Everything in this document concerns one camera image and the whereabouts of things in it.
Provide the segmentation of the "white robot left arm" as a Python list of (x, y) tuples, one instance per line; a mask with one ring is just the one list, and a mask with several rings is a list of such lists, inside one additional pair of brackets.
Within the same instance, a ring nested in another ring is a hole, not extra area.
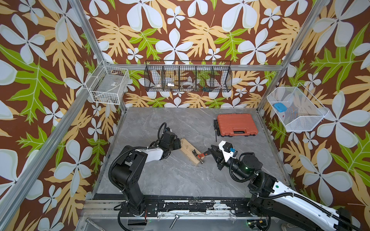
[(141, 215), (145, 209), (145, 197), (139, 187), (139, 179), (146, 163), (167, 159), (173, 150), (181, 148), (178, 136), (162, 123), (157, 139), (149, 146), (125, 146), (108, 170), (109, 181), (125, 195), (129, 212)]

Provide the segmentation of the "wooden board with nails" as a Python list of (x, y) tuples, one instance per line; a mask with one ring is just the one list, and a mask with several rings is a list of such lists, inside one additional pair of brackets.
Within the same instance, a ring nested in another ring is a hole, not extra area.
[(180, 140), (181, 142), (181, 151), (185, 156), (195, 165), (204, 164), (203, 159), (200, 157), (201, 152), (196, 149), (190, 142), (185, 138)]

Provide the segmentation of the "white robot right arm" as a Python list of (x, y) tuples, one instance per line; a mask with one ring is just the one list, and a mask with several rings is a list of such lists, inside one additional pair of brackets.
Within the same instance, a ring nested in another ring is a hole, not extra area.
[(207, 153), (215, 159), (219, 170), (228, 168), (232, 180), (248, 183), (251, 198), (247, 211), (255, 216), (275, 217), (305, 231), (358, 231), (352, 216), (344, 208), (326, 207), (296, 192), (262, 170), (262, 162), (254, 153), (237, 157), (231, 143), (212, 145)]

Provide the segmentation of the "claw hammer red black handle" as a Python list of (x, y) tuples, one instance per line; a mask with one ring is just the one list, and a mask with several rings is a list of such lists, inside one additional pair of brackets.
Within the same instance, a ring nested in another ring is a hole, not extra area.
[(192, 151), (192, 153), (193, 153), (193, 155), (202, 163), (202, 164), (204, 164), (204, 161), (203, 161), (203, 158), (204, 157), (206, 157), (206, 156), (209, 156), (209, 155), (211, 155), (212, 153), (211, 152), (209, 152), (209, 151), (207, 151), (207, 152), (205, 152), (205, 153), (202, 153), (202, 154), (198, 154), (197, 152), (196, 152), (196, 150), (193, 150)]

